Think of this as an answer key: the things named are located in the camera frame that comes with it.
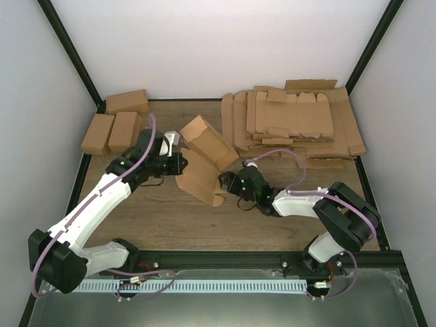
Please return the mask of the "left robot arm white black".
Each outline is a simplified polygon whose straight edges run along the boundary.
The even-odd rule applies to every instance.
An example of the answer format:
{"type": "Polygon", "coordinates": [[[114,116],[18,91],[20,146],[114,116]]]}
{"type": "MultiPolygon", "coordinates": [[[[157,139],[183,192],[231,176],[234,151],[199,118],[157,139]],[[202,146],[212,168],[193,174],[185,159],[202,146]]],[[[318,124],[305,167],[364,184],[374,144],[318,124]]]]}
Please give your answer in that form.
{"type": "Polygon", "coordinates": [[[179,133],[140,132],[135,145],[113,159],[98,184],[64,219],[48,231],[36,229],[28,239],[33,278],[68,294],[89,275],[115,269],[132,275],[139,267],[138,248],[116,238],[106,245],[85,244],[104,219],[149,178],[178,176],[188,161],[174,149],[179,133]]]}

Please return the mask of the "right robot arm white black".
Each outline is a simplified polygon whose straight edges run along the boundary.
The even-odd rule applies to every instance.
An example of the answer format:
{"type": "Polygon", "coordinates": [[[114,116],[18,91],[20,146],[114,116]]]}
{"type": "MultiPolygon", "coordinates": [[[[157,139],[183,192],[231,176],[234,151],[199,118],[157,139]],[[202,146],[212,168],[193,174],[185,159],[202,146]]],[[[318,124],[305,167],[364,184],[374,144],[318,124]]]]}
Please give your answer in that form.
{"type": "Polygon", "coordinates": [[[241,200],[253,203],[270,217],[312,217],[319,219],[326,232],[316,236],[305,248],[302,266],[310,274],[319,274],[327,262],[344,251],[358,252],[377,238],[378,211],[345,183],[329,188],[294,191],[271,187],[256,166],[219,175],[220,187],[241,200]]]}

